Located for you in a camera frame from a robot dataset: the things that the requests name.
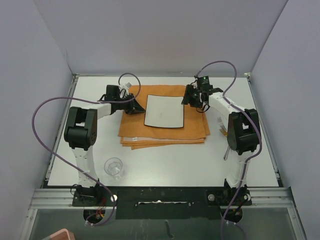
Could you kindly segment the clear plastic cup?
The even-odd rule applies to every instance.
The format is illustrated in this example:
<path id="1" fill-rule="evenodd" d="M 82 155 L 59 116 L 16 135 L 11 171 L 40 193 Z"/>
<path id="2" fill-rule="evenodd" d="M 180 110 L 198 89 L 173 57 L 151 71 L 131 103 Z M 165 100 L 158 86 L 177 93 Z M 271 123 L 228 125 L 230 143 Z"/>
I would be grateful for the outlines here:
<path id="1" fill-rule="evenodd" d="M 109 158 L 104 163 L 104 171 L 108 176 L 118 180 L 124 173 L 123 162 L 117 157 Z"/>

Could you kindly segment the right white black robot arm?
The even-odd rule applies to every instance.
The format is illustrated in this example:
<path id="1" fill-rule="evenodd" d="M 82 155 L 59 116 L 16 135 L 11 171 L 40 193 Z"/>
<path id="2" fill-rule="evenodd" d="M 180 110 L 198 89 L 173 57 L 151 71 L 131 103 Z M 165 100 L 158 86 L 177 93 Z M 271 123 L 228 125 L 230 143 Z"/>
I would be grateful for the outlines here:
<path id="1" fill-rule="evenodd" d="M 233 163 L 225 181 L 229 188 L 222 192 L 223 200 L 232 205 L 241 194 L 237 188 L 246 185 L 248 165 L 253 153 L 262 143 L 258 111 L 244 108 L 228 98 L 220 88 L 210 84 L 208 76 L 196 76 L 185 88 L 183 105 L 193 108 L 212 108 L 227 120 L 227 144 Z"/>

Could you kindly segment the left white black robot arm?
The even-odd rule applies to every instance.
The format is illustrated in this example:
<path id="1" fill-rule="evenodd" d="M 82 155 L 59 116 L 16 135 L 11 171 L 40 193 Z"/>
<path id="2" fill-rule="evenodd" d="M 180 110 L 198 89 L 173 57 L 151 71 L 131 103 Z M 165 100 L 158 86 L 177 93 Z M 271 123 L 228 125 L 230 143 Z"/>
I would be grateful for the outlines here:
<path id="1" fill-rule="evenodd" d="M 75 197 L 84 200 L 91 206 L 97 205 L 102 199 L 102 186 L 95 170 L 93 145 L 98 134 L 98 120 L 124 111 L 127 115 L 142 114 L 145 109 L 137 102 L 134 94 L 129 93 L 132 85 L 107 85 L 106 92 L 98 103 L 86 108 L 71 107 L 68 112 L 64 129 L 64 140 L 71 148 L 78 170 L 78 184 Z"/>

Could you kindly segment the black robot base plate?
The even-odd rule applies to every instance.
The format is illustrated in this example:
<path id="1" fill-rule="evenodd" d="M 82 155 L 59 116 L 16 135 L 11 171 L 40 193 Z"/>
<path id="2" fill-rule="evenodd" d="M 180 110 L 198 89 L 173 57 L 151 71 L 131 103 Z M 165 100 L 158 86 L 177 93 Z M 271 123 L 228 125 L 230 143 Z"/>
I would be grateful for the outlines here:
<path id="1" fill-rule="evenodd" d="M 242 208 L 251 206 L 247 188 L 229 187 L 112 187 L 111 196 L 100 187 L 95 193 L 73 195 L 72 206 L 115 210 L 117 220 L 220 220 L 224 214 L 242 218 Z"/>

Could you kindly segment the white square plate black rim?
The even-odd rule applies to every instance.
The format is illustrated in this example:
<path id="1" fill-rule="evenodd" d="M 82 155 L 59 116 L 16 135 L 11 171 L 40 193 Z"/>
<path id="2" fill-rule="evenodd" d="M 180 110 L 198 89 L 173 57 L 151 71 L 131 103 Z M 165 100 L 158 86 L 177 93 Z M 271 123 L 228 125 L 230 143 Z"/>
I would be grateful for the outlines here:
<path id="1" fill-rule="evenodd" d="M 184 127 L 182 96 L 148 95 L 144 125 L 155 128 L 178 129 Z"/>

